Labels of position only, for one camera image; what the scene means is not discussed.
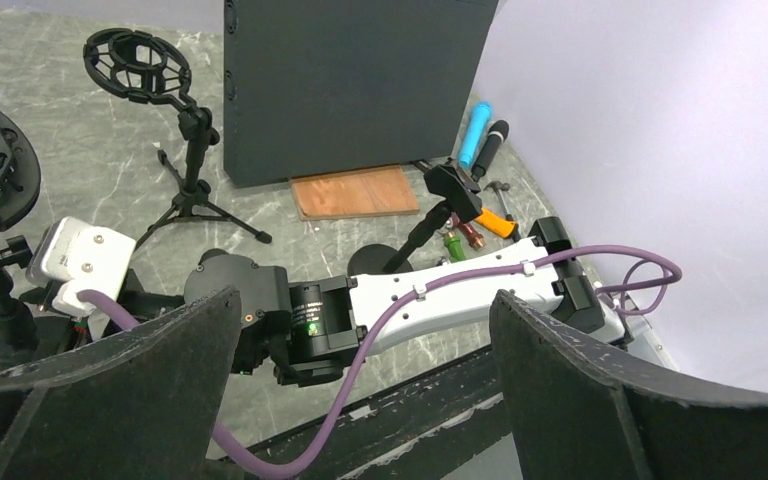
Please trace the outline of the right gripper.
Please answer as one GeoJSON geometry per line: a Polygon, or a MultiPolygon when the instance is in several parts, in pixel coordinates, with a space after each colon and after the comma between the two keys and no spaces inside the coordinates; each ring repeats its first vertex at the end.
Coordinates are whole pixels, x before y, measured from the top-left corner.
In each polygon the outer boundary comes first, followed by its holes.
{"type": "MultiPolygon", "coordinates": [[[[34,305],[41,311],[64,316],[64,312],[53,306],[53,300],[61,287],[61,282],[50,281],[44,287],[33,287],[21,293],[19,300],[34,305]]],[[[182,295],[146,291],[133,268],[129,268],[126,273],[117,301],[138,323],[158,318],[184,304],[182,295]]],[[[78,348],[121,331],[108,316],[99,311],[95,311],[87,319],[77,321],[73,330],[74,334],[72,339],[67,341],[67,348],[78,348]]]]}

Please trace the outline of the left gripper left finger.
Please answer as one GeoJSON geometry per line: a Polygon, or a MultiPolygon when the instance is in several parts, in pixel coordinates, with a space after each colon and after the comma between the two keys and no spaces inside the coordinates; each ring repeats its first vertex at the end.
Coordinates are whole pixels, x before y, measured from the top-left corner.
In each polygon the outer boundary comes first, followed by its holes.
{"type": "Polygon", "coordinates": [[[0,479],[201,479],[242,305],[213,292],[0,373],[0,479]]]}

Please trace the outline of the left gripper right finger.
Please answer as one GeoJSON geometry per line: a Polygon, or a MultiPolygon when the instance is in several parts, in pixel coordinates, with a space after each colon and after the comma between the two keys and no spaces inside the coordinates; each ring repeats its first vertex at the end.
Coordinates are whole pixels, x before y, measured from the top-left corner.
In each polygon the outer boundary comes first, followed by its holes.
{"type": "Polygon", "coordinates": [[[499,292],[491,347],[527,479],[768,479],[768,393],[692,377],[499,292]]]}

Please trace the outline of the black round base mic stand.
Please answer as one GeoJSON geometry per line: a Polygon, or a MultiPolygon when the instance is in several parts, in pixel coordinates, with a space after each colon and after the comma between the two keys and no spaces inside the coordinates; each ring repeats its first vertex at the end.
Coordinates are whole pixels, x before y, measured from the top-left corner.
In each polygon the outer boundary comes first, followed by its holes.
{"type": "Polygon", "coordinates": [[[410,256],[437,234],[452,215],[468,222],[482,214],[480,187],[456,160],[431,167],[423,179],[428,192],[442,200],[416,224],[399,249],[380,243],[358,249],[349,260],[349,276],[410,272],[410,256]]]}

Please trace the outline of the black condenser microphone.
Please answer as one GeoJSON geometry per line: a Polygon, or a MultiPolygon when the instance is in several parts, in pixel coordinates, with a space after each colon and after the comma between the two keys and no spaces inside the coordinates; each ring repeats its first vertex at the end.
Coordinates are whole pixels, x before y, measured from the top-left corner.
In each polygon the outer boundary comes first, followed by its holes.
{"type": "Polygon", "coordinates": [[[484,144],[470,170],[473,181],[478,182],[487,174],[496,153],[507,140],[509,130],[510,126],[506,120],[497,120],[489,127],[484,144]]]}

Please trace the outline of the blue handheld microphone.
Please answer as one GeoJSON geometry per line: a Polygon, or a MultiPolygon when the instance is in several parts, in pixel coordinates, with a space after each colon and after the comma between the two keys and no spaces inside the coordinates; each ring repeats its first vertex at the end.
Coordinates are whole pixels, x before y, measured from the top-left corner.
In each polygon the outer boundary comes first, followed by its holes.
{"type": "Polygon", "coordinates": [[[493,107],[488,102],[479,102],[471,110],[456,160],[463,169],[470,169],[480,144],[485,127],[491,120],[493,107]]]}

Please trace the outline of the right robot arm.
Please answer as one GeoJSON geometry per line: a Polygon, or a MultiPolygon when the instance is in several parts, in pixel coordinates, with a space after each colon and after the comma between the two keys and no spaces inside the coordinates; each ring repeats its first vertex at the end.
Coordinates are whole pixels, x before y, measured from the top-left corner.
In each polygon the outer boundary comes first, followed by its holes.
{"type": "Polygon", "coordinates": [[[526,270],[527,263],[570,246],[561,220],[544,217],[524,239],[491,254],[424,270],[308,282],[290,281],[283,267],[213,249],[189,274],[182,295],[164,296],[140,289],[129,266],[132,238],[67,217],[46,230],[26,267],[27,301],[85,318],[94,307],[78,294],[93,289],[147,321],[231,286],[242,303],[231,372],[250,374],[271,360],[280,384],[306,387],[336,381],[354,361],[411,339],[485,321],[500,291],[602,342],[626,340],[624,322],[598,300],[575,259],[526,270]]]}

